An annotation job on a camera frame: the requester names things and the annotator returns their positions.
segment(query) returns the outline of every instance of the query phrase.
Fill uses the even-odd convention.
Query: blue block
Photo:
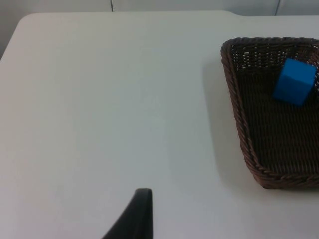
[[[273,97],[302,106],[314,85],[316,71],[313,65],[287,58]]]

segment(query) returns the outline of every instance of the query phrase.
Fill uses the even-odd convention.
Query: white wall
[[[114,11],[228,10],[240,15],[274,15],[278,0],[113,0]]]
[[[277,15],[319,15],[319,0],[281,0]]]
[[[110,0],[0,0],[0,57],[19,20],[34,12],[111,11]]]

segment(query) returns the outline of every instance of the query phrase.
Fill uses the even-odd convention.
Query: basket
[[[272,98],[286,58],[319,67],[319,40],[236,38],[221,47],[240,146],[264,188],[319,186],[319,100],[316,88],[302,107]]]

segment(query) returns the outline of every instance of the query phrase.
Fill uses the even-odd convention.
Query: basket rim
[[[238,79],[236,77],[236,70],[232,60],[231,48],[233,45],[252,45],[252,44],[292,44],[297,45],[316,45],[319,50],[319,40],[313,38],[294,38],[294,37],[238,37],[227,40],[223,43],[220,54],[221,62],[223,64],[226,82],[229,89],[233,113],[236,121],[238,136],[240,139],[240,147],[244,154],[244,159],[247,167],[253,174],[254,178],[262,186],[269,188],[281,188],[296,186],[297,184],[306,185],[307,182],[319,180],[319,175],[312,174],[280,174],[260,164],[258,156],[253,147],[253,142],[250,136],[249,126],[247,123],[246,114],[243,107],[242,96],[239,91]]]

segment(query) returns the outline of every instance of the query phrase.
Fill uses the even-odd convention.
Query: white table
[[[0,238],[99,239],[139,187],[156,239],[316,239],[319,192],[246,168],[220,63],[240,36],[319,38],[319,16],[25,17],[0,62]]]

